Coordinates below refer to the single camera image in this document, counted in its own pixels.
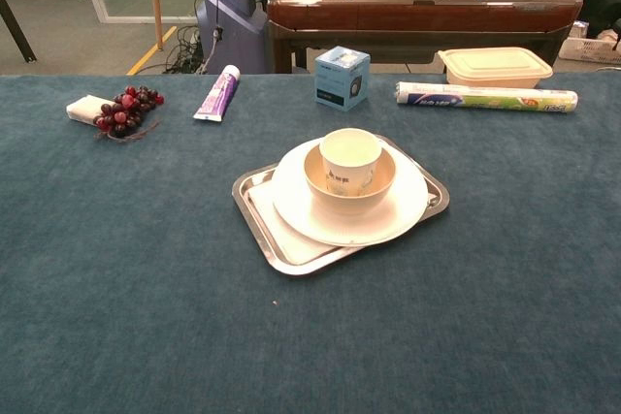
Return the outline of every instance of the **white paper cup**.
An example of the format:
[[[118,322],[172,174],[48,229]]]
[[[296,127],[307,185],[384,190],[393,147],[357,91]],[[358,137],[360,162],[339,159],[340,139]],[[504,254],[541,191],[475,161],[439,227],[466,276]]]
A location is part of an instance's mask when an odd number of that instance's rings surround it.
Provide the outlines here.
[[[361,196],[373,181],[381,145],[368,131],[343,128],[326,135],[319,152],[328,190],[339,196]]]

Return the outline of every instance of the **white plate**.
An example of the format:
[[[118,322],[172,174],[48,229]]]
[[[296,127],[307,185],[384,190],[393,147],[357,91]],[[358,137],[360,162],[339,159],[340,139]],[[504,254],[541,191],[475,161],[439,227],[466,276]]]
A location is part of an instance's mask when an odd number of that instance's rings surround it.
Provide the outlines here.
[[[320,139],[290,150],[272,176],[274,207],[291,227],[316,241],[337,246],[369,246],[402,235],[427,207],[427,183],[402,152],[382,141],[397,167],[395,181],[381,202],[362,215],[342,215],[313,198],[304,175],[304,159]]]

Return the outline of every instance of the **plastic wrap roll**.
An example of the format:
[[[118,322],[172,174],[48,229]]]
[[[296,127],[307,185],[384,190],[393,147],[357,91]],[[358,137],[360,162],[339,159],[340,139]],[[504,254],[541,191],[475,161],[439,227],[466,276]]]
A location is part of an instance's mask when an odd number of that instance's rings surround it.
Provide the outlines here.
[[[397,104],[410,106],[470,107],[508,111],[574,111],[573,91],[469,87],[424,82],[397,83]]]

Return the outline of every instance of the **grape stem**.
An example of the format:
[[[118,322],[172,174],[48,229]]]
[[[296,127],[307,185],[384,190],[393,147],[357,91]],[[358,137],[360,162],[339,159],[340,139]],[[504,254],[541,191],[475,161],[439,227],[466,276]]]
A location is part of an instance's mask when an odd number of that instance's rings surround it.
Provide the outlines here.
[[[141,140],[144,138],[149,131],[154,129],[157,125],[159,125],[159,120],[155,121],[151,126],[146,128],[146,130],[139,131],[138,133],[134,133],[133,135],[126,136],[125,138],[117,138],[116,136],[112,136],[110,133],[100,132],[95,135],[95,138],[104,138],[108,137],[111,140],[115,140],[117,143],[129,143],[130,141]]]

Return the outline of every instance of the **bunch of grapes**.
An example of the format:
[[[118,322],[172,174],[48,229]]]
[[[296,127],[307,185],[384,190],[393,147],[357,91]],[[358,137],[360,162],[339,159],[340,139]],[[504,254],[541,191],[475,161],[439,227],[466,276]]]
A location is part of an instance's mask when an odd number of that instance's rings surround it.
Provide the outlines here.
[[[114,97],[114,104],[101,106],[101,113],[93,123],[102,133],[113,138],[124,138],[136,131],[145,121],[147,113],[164,104],[164,96],[146,86],[138,90],[127,86],[125,92]]]

